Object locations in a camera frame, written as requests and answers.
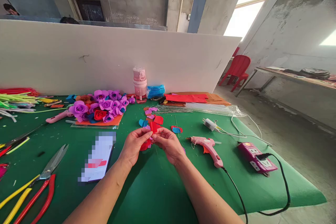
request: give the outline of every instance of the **dark door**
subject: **dark door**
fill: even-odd
[[[102,6],[98,0],[76,0],[83,20],[105,22]]]

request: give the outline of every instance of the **white partition board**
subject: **white partition board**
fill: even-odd
[[[166,92],[213,92],[240,38],[78,24],[0,20],[0,87],[47,95],[121,89],[133,67]]]

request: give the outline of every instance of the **wooden table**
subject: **wooden table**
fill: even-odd
[[[264,89],[269,86],[272,81],[274,81],[275,78],[279,77],[279,78],[282,78],[282,79],[286,79],[286,80],[289,80],[289,81],[292,81],[292,82],[296,82],[296,83],[299,83],[299,84],[303,84],[303,85],[315,85],[315,86],[319,86],[319,87],[322,87],[322,88],[326,88],[326,89],[330,89],[330,90],[336,90],[336,86],[333,85],[333,84],[330,84],[330,83],[327,83],[327,82],[324,82],[322,80],[318,80],[318,79],[312,79],[312,78],[298,78],[298,77],[295,77],[297,75],[295,74],[292,74],[292,73],[286,73],[286,72],[283,72],[283,71],[279,71],[279,70],[274,70],[274,69],[270,69],[270,68],[262,68],[262,67],[257,67],[254,69],[253,73],[249,76],[249,78],[247,79],[247,81],[242,85],[242,87],[239,89],[238,93],[235,95],[236,97],[238,97],[238,95],[240,94],[240,92],[244,89],[244,87],[247,85],[247,83],[249,83],[249,81],[253,78],[253,76],[256,74],[256,72],[262,72],[262,73],[266,73],[266,74],[271,74],[272,77],[269,78],[265,84],[259,88],[259,89],[253,89],[253,91],[257,92],[259,95],[261,96],[264,96],[266,97],[267,99],[273,101],[273,102],[276,102],[278,104],[280,104],[281,106],[283,107],[286,107],[288,109],[290,109],[291,111],[299,114],[300,116],[302,116],[303,118],[306,118],[307,120],[309,121],[312,121],[318,125],[321,125],[323,126],[324,128],[330,130],[331,132],[335,132],[335,129],[331,128],[330,126],[320,122],[320,121],[317,121],[316,119],[292,108],[292,107],[289,107],[288,105],[266,95],[265,93],[263,93]]]
[[[117,160],[128,133],[140,127],[139,119],[146,118],[143,108],[155,105],[157,102],[153,101],[147,101],[141,105],[128,105],[117,130],[73,128],[65,122],[68,118],[40,128],[22,147],[1,158],[1,163],[10,162],[11,164],[8,172],[0,181],[0,202],[40,173],[63,144],[69,144],[67,153],[55,170],[56,181],[53,200],[38,222],[38,224],[62,223],[97,184],[96,182],[86,185],[78,184],[77,178],[81,176],[81,169],[84,168],[85,159],[88,158],[98,132],[116,131],[117,133],[117,141],[109,163],[109,167],[111,167]],[[41,105],[37,109],[45,110]],[[1,143],[8,142],[14,137],[30,131],[45,122],[46,118],[55,116],[57,113],[58,111],[38,114],[17,113],[17,123],[13,123],[10,118],[3,118],[0,121]],[[164,118],[164,127],[170,128],[172,125],[176,125],[183,128],[183,133],[177,136],[185,148],[188,158],[236,213],[243,214],[243,209],[230,179],[224,171],[214,166],[209,154],[203,154],[201,146],[192,149],[190,140],[185,139],[186,137],[200,136],[222,142],[222,144],[215,145],[215,149],[236,183],[248,212],[277,209],[286,205],[286,190],[280,170],[271,172],[270,177],[256,173],[239,153],[236,138],[211,132],[202,124],[203,118],[218,120],[218,124],[225,130],[237,133],[230,117],[200,112],[161,114],[161,116]],[[254,134],[238,118],[233,120],[244,134]],[[252,142],[263,153],[273,153],[281,160],[292,198],[291,207],[316,205],[326,201],[323,194],[314,185],[265,143],[250,136],[246,138],[246,141]],[[270,157],[270,159],[278,165],[274,157]],[[24,201],[14,219],[40,186],[41,182],[33,187],[33,191]],[[21,222],[22,224],[31,223],[40,211],[47,194],[48,190],[44,190]],[[0,223],[5,220],[19,197],[17,195],[1,209]],[[150,149],[140,153],[137,163],[125,181],[108,222],[197,223],[194,208],[184,185],[162,149],[152,145]]]

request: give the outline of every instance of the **hand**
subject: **hand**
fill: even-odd
[[[159,128],[152,138],[152,143],[165,151],[168,161],[172,165],[175,166],[178,161],[187,157],[177,136],[169,129]]]
[[[152,134],[152,131],[145,128],[136,129],[128,134],[119,159],[129,162],[132,166],[135,165],[139,157],[141,145],[146,142]]]

